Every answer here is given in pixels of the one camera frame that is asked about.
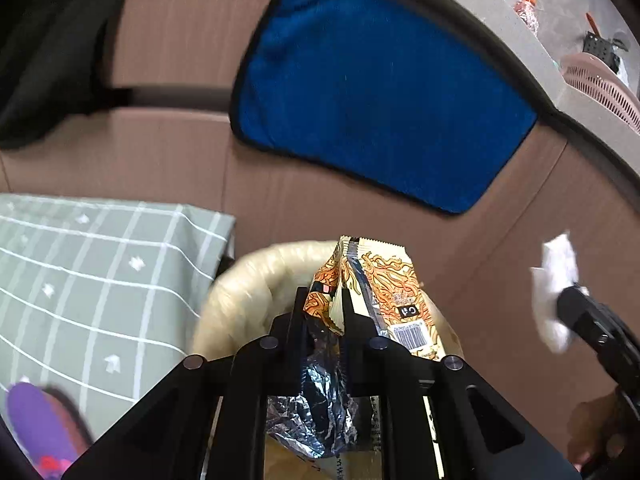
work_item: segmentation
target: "black fabric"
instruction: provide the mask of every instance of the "black fabric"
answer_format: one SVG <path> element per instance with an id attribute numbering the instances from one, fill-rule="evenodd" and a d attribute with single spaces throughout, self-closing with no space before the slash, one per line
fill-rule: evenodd
<path id="1" fill-rule="evenodd" d="M 0 149 L 43 137 L 66 115 L 117 104 L 96 77 L 107 20 L 124 0 L 35 0 L 0 51 Z"/>

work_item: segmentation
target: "blue towel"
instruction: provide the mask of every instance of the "blue towel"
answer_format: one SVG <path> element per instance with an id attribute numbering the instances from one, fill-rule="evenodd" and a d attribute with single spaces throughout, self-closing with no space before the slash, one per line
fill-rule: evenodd
<path id="1" fill-rule="evenodd" d="M 273 0 L 232 101 L 241 139 L 452 213 L 536 121 L 478 54 L 393 0 Z"/>

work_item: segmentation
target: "metal bolt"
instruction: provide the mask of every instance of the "metal bolt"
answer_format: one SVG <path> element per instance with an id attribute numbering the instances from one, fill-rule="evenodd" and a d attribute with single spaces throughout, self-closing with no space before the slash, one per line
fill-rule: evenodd
<path id="1" fill-rule="evenodd" d="M 265 350 L 271 350 L 278 347 L 278 339 L 272 335 L 266 335 L 260 339 L 260 346 Z"/>
<path id="2" fill-rule="evenodd" d="M 187 368 L 187 370 L 197 370 L 204 364 L 204 357 L 196 354 L 188 355 L 187 357 L 184 358 L 184 361 L 182 361 L 182 364 L 184 365 L 185 368 Z"/>
<path id="3" fill-rule="evenodd" d="M 369 346 L 374 350 L 384 350 L 389 346 L 389 339 L 382 336 L 376 336 L 369 339 Z"/>
<path id="4" fill-rule="evenodd" d="M 448 355 L 446 356 L 442 362 L 449 370 L 460 370 L 465 365 L 464 361 L 460 359 L 457 355 Z"/>

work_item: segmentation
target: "silver foil wrapper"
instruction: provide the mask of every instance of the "silver foil wrapper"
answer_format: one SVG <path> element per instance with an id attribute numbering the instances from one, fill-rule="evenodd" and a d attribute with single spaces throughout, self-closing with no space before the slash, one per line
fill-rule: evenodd
<path id="1" fill-rule="evenodd" d="M 267 434 L 309 458 L 327 458 L 354 444 L 357 404 L 346 393 L 338 366 L 338 336 L 317 317 L 306 316 L 314 352 L 307 358 L 302 394 L 269 397 Z"/>

